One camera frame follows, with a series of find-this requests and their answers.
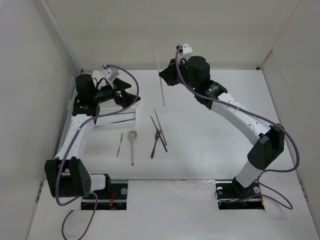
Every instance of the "white basket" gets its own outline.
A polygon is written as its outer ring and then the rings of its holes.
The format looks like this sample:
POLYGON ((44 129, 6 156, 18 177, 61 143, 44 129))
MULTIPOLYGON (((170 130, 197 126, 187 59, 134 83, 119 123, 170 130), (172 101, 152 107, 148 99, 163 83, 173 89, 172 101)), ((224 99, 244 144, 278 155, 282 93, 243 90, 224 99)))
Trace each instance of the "white basket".
MULTIPOLYGON (((109 114, 121 110, 122 107, 101 108, 100 115, 109 114)), ((99 117, 96 120, 95 128, 103 127, 104 129, 125 129, 133 128, 137 122, 137 108, 132 106, 129 109, 118 114, 99 117)))

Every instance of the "beige wall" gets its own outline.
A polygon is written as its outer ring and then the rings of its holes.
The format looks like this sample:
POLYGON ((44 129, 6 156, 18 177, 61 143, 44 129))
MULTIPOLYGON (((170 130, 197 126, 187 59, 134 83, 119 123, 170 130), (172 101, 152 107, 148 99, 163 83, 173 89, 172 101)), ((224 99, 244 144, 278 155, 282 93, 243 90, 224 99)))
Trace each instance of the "beige wall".
POLYGON ((320 233, 320 1, 301 0, 262 70, 280 122, 301 153, 299 178, 320 233))
POLYGON ((299 0, 47 0, 83 68, 169 64, 178 43, 212 67, 260 67, 299 0))
POLYGON ((27 238, 71 74, 32 0, 0 0, 0 235, 27 238))

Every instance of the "white wall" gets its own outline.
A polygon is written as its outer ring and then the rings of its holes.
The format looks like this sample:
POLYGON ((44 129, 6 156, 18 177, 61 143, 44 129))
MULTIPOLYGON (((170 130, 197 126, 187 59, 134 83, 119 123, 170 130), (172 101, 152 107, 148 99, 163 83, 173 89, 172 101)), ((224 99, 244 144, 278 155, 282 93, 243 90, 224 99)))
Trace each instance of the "white wall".
POLYGON ((27 238, 71 73, 32 0, 0 0, 0 235, 27 238))
POLYGON ((299 0, 47 0, 83 68, 169 64, 189 43, 212 67, 260 67, 299 0))
POLYGON ((296 139, 302 179, 320 233, 320 1, 301 0, 262 66, 280 122, 296 139))

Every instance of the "bolt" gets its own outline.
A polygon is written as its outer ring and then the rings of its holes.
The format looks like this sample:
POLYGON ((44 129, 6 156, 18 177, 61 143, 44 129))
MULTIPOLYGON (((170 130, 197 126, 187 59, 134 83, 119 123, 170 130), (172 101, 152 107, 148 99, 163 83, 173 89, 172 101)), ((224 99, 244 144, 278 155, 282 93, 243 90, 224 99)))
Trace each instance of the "bolt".
POLYGON ((218 187, 216 188, 216 192, 217 192, 218 194, 223 194, 223 193, 224 193, 223 190, 224 190, 224 189, 223 189, 222 186, 218 186, 218 187))
POLYGON ((125 187, 121 189, 122 195, 126 195, 127 193, 128 193, 128 189, 126 189, 125 187))
POLYGON ((260 187, 258 187, 258 186, 255 186, 255 187, 253 188, 253 191, 254 191, 256 194, 261 193, 260 187))

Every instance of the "silver fork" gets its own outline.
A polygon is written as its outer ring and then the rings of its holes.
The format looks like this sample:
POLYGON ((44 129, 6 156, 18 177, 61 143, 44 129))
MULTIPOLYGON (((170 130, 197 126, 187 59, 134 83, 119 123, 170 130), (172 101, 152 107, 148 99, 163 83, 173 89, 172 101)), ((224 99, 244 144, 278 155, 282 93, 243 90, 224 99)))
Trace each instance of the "silver fork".
POLYGON ((122 133, 121 133, 121 137, 120 137, 120 144, 119 144, 118 152, 116 153, 116 157, 119 156, 120 146, 121 146, 121 143, 122 143, 122 139, 123 139, 123 138, 124 138, 124 133, 122 132, 122 133))

